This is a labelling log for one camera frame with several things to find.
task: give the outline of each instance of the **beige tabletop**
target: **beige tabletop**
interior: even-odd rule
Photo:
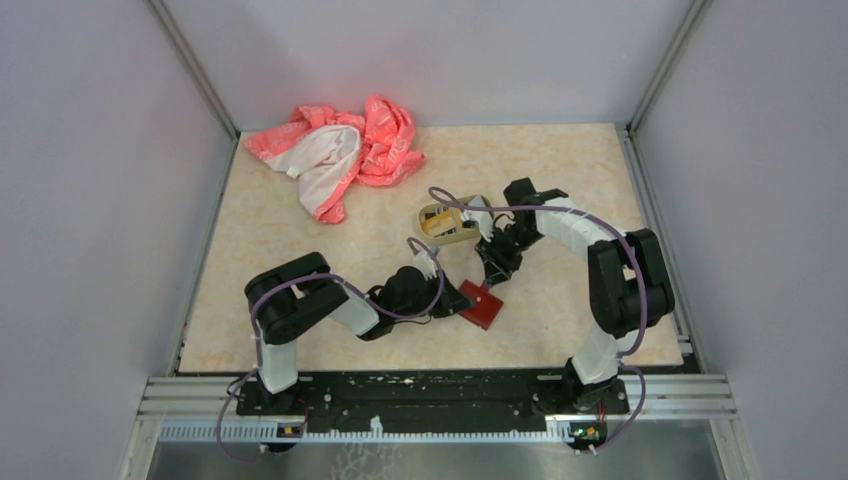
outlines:
[[[242,143],[250,134],[242,135]],[[316,222],[298,203],[296,181],[272,172],[239,145],[200,283],[180,371],[242,371],[254,362],[245,284],[309,252],[360,289],[383,284],[412,256],[418,210],[438,185],[457,197],[482,194],[505,205],[503,189],[530,177],[540,191],[560,188],[581,207],[625,230],[643,225],[618,137],[611,124],[420,128],[426,165],[394,188],[352,185],[347,218]],[[479,283],[475,241],[443,246],[439,259],[455,286]],[[403,324],[365,342],[325,319],[298,340],[300,370],[382,370],[562,366],[594,323],[583,260],[552,239],[524,254],[511,281],[492,293],[504,307],[488,331],[459,316]],[[679,365],[666,317],[629,363]]]

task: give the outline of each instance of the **gray wall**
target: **gray wall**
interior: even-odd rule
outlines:
[[[0,45],[0,478],[114,478],[229,141],[141,1],[4,2]]]
[[[249,130],[372,92],[421,124],[629,120],[690,2],[166,3]]]
[[[848,3],[717,1],[639,141],[764,478],[844,478]]]

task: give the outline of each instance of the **pink and white cloth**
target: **pink and white cloth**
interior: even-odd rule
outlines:
[[[275,171],[298,179],[300,203],[316,220],[339,223],[345,217],[341,197],[354,180],[392,187],[424,164],[424,155],[410,150],[414,137],[408,111],[371,95],[364,117],[304,105],[288,123],[254,135],[245,146]]]

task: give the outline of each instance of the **metal floor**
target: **metal floor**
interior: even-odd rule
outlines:
[[[245,457],[258,452],[255,445],[229,447]],[[309,444],[245,465],[214,443],[161,442],[148,479],[721,479],[713,449],[707,421],[638,423],[596,458],[553,443]]]

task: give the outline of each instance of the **black mounting plate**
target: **black mounting plate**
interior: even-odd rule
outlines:
[[[577,412],[566,398],[562,369],[302,372],[275,402],[263,401],[261,383],[238,395],[242,416],[302,415],[309,431],[367,432],[379,416],[386,433],[544,431],[545,415]],[[604,396],[607,415],[629,411],[616,380]],[[283,399],[279,395],[290,396]]]

